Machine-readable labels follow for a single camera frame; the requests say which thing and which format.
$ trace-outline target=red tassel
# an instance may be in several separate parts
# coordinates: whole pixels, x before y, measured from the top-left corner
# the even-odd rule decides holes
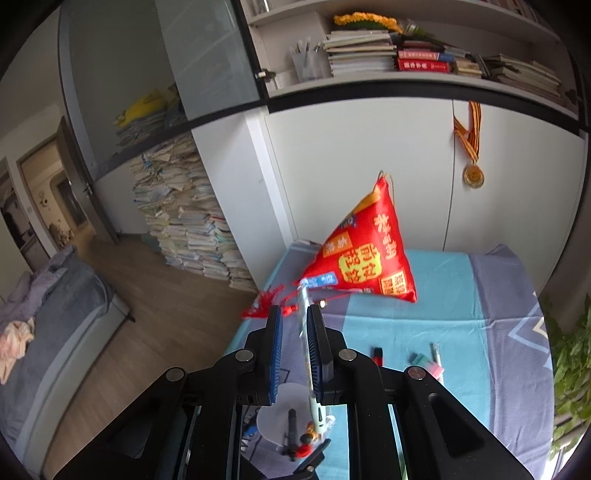
[[[285,285],[279,285],[272,290],[265,290],[259,293],[256,302],[242,312],[242,319],[256,318],[266,319],[269,316],[271,305],[280,305],[283,310],[283,316],[287,317],[294,312],[297,312],[297,305],[285,305],[287,299],[291,298],[293,294],[288,295],[286,298],[277,303],[278,295],[283,291]]]

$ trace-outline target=hanging string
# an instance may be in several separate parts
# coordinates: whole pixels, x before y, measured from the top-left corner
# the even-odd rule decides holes
[[[479,103],[472,101],[468,103],[472,111],[472,129],[470,131],[466,130],[454,115],[453,132],[460,139],[462,145],[464,145],[468,156],[472,159],[472,164],[476,165],[480,153],[480,125],[482,123],[482,110]]]

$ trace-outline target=white wardrobe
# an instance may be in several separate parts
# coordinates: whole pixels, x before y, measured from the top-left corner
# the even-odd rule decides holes
[[[472,190],[462,182],[469,158],[454,138],[454,113],[468,127],[467,102],[444,99],[345,100],[267,115],[296,237],[323,242],[383,170],[407,248],[485,253],[507,244],[541,291],[579,204],[586,140],[482,105],[485,183]]]

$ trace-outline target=pillow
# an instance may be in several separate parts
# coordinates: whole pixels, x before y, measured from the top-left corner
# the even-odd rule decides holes
[[[385,176],[328,237],[300,283],[417,301]]]

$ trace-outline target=green plant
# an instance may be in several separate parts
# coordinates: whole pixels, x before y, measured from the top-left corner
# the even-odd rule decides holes
[[[554,433],[551,457],[573,449],[591,423],[591,299],[585,298],[577,328],[565,334],[550,314],[548,298],[540,299],[554,366]]]

